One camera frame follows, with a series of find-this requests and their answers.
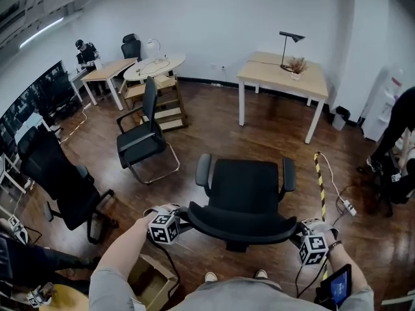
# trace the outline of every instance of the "ceiling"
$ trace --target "ceiling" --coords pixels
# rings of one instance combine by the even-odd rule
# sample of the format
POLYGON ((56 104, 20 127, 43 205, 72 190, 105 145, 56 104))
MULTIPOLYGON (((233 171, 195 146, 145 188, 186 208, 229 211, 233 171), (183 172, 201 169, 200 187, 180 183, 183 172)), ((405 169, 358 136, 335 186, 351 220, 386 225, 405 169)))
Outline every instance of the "ceiling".
POLYGON ((39 29, 78 12, 88 1, 0 0, 0 55, 10 56, 39 29))

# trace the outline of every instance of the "baseboard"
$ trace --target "baseboard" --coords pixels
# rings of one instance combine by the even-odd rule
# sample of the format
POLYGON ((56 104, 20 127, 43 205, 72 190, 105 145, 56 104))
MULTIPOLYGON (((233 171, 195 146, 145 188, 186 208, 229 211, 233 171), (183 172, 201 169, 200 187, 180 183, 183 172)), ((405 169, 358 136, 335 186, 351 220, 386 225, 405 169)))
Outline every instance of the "baseboard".
MULTIPOLYGON (((237 83, 224 82, 222 80, 208 80, 206 78, 192 78, 192 77, 178 77, 178 80, 184 81, 184 82, 194 82, 194 83, 209 84, 209 85, 214 83, 214 84, 220 84, 220 85, 226 86, 226 87, 233 87, 235 89, 239 88, 239 84, 237 84, 237 83)), ((245 90, 255 91, 255 87, 245 85, 245 90)), ((268 95, 274 95, 274 96, 277 96, 277 97, 283 97, 283 98, 288 98, 288 99, 296 100, 296 101, 299 101, 299 102, 307 103, 307 98, 299 97, 299 96, 296 96, 296 95, 291 95, 291 94, 286 93, 286 92, 281 92, 281 91, 278 91, 278 90, 265 89, 263 87, 259 87, 259 90, 263 93, 268 94, 268 95)), ((314 106, 317 106, 317 102, 314 101, 314 100, 311 102, 311 104, 314 105, 314 106)), ((328 113, 332 117, 334 117, 334 114, 332 114, 330 112, 330 107, 329 107, 328 104, 324 104, 323 112, 328 113)), ((347 121, 346 124, 348 126, 352 126, 352 127, 357 126, 357 122, 353 122, 353 121, 347 121)))

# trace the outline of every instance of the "wooden floor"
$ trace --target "wooden floor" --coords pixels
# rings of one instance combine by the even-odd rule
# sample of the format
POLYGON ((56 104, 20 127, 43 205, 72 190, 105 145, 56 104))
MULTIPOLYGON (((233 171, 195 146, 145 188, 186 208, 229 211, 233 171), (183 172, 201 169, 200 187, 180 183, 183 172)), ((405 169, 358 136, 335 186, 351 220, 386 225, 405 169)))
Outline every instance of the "wooden floor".
MULTIPOLYGON (((115 191, 115 198, 105 205, 103 211, 117 219, 120 227, 110 233, 103 245, 93 246, 86 239, 86 224, 69 231, 59 218, 52 223, 46 222, 42 206, 49 197, 35 186, 29 196, 23 197, 18 213, 24 224, 43 233, 39 244, 92 257, 103 254, 152 205, 188 205, 190 201, 206 204, 208 198, 203 188, 195 185, 196 163, 205 152, 213 154, 214 159, 227 157, 281 163, 283 156, 292 158, 296 165, 297 189, 286 194, 279 206, 280 213, 299 219, 319 217, 320 189, 313 155, 320 151, 331 163, 339 190, 353 185, 344 197, 356 208, 357 216, 345 216, 337 225, 347 252, 362 268, 375 291, 377 308, 383 299, 406 295, 415 288, 414 202, 395 206, 393 218, 385 218, 383 213, 367 214, 374 196, 370 188, 365 187, 356 166, 364 161, 375 144, 365 141, 359 128, 346 126, 338 132, 323 113, 311 143, 307 145, 304 139, 315 106, 307 107, 292 99, 247 91, 246 125, 240 127, 236 89, 193 83, 183 83, 181 88, 189 127, 165 135, 180 160, 180 171, 149 187, 140 185, 128 170, 121 168, 117 157, 115 142, 119 130, 115 119, 121 112, 111 97, 99 102, 98 106, 87 110, 88 120, 63 144, 63 148, 73 163, 87 166, 100 191, 108 188, 115 191)), ((66 120, 63 134, 67 135, 83 118, 78 112, 66 120)), ((326 188, 327 218, 333 222, 338 216, 335 208, 337 195, 330 183, 326 163, 322 158, 320 162, 326 188)), ((149 159, 139 173, 151 176, 152 172, 161 173, 173 165, 174 159, 166 151, 158 158, 149 159)), ((181 238, 179 244, 167 248, 182 278, 174 303, 180 302, 202 284, 207 271, 214 271, 220 280, 225 280, 235 276, 251 277, 256 270, 263 268, 285 292, 294 295, 294 279, 300 265, 296 256, 298 250, 290 242, 250 246, 246 253, 231 253, 225 250, 224 242, 194 230, 181 238)), ((153 246, 146 245, 143 252, 169 265, 164 254, 153 246)), ((308 285, 315 275, 316 271, 304 269, 299 279, 300 289, 308 285)), ((303 295, 308 300, 313 297, 314 289, 303 295)))

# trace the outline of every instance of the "desk lamp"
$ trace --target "desk lamp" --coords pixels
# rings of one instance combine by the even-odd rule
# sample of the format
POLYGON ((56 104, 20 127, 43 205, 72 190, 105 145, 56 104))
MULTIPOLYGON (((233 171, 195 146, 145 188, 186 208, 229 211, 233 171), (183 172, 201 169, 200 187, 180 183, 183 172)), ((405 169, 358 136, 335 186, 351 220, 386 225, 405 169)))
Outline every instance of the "desk lamp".
POLYGON ((282 69, 286 70, 286 71, 290 71, 290 72, 292 72, 292 71, 288 68, 288 66, 284 65, 284 55, 285 55, 285 46, 286 46, 286 44, 287 44, 287 37, 291 37, 291 38, 292 38, 292 40, 294 40, 294 43, 296 43, 297 41, 300 41, 300 40, 304 39, 304 38, 305 38, 305 36, 301 36, 301 35, 299 35, 299 34, 291 34, 291 33, 289 33, 289 32, 283 32, 283 31, 280 31, 280 32, 279 32, 279 34, 280 34, 281 36, 285 36, 283 59, 282 59, 282 61, 281 61, 281 65, 280 65, 280 67, 281 67, 282 69))
POLYGON ((163 61, 163 59, 157 59, 157 54, 160 53, 160 51, 161 51, 161 43, 156 38, 149 39, 147 41, 147 48, 148 49, 153 49, 154 46, 155 46, 155 44, 154 44, 155 41, 158 42, 158 51, 157 51, 156 54, 154 54, 154 62, 158 63, 158 62, 163 61))

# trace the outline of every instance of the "tablet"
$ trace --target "tablet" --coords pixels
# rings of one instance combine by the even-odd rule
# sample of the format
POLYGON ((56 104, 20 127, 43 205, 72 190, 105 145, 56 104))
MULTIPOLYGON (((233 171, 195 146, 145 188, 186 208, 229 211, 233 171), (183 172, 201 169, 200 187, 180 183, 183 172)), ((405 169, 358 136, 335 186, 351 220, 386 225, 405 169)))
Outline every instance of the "tablet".
POLYGON ((351 295, 351 265, 347 264, 322 281, 321 287, 331 292, 337 306, 340 306, 351 295))

